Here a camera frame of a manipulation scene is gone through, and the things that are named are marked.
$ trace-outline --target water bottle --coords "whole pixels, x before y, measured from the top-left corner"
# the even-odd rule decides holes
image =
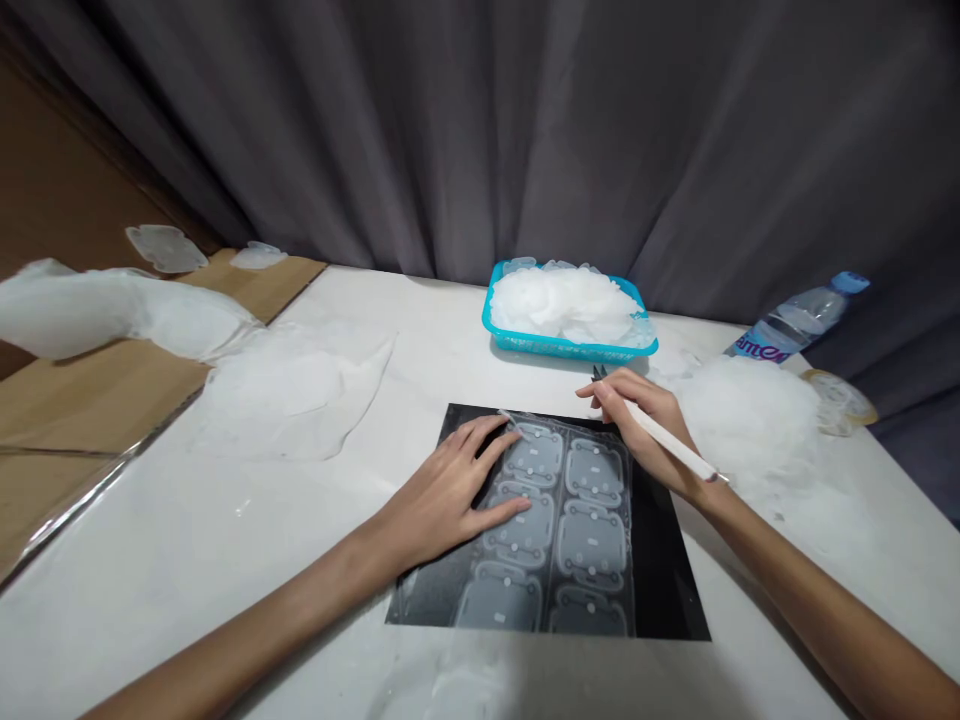
[[[869,284],[865,277],[842,272],[826,287],[794,295],[761,318],[724,354],[782,363],[836,325],[847,309],[848,298]]]

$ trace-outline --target bottle cap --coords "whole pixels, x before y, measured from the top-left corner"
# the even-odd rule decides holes
[[[834,276],[830,284],[844,295],[856,295],[858,292],[866,290],[870,286],[870,281],[856,273],[842,272]]]

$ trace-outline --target right hand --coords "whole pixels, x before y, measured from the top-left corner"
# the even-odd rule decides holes
[[[630,416],[626,402],[635,402],[647,415],[673,433],[684,445],[699,454],[680,412],[677,398],[632,370],[618,368],[600,382],[577,390],[577,396],[593,397],[593,407],[603,408],[604,422],[611,420],[620,428],[627,448],[643,469],[670,490],[700,505],[705,499],[707,483],[663,449],[637,421]]]

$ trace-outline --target blue basket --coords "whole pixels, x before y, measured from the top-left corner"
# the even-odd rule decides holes
[[[575,343],[564,338],[552,338],[544,335],[529,335],[527,333],[512,332],[510,330],[501,330],[493,324],[490,319],[490,301],[493,299],[493,286],[503,277],[503,266],[506,262],[499,262],[493,268],[493,274],[490,276],[490,287],[487,289],[487,299],[483,303],[483,326],[493,335],[497,347],[504,350],[516,350],[519,352],[531,352],[538,355],[551,355],[553,357],[572,358],[574,360],[586,360],[587,362],[610,363],[612,365],[625,365],[635,357],[644,355],[653,355],[660,347],[660,342],[654,339],[653,343],[645,348],[623,348],[616,345],[587,345]],[[637,304],[643,308],[643,299],[640,297],[640,291],[637,286],[629,280],[608,275],[620,289],[627,295],[637,301]],[[640,317],[648,317],[644,309]]]

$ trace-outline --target white table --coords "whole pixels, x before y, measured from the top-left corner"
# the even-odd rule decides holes
[[[585,364],[503,354],[484,289],[330,268],[318,309],[399,331],[380,390],[322,463],[189,452],[188,410],[0,598],[0,716],[70,718],[253,603],[372,514],[435,445],[448,402],[583,417]],[[740,332],[655,316],[670,372]],[[805,363],[791,359],[795,369]],[[830,473],[883,532],[818,561],[960,679],[960,535],[866,431]],[[675,500],[712,643],[383,624],[379,599],[244,706],[253,718],[831,718],[843,712],[716,535]]]

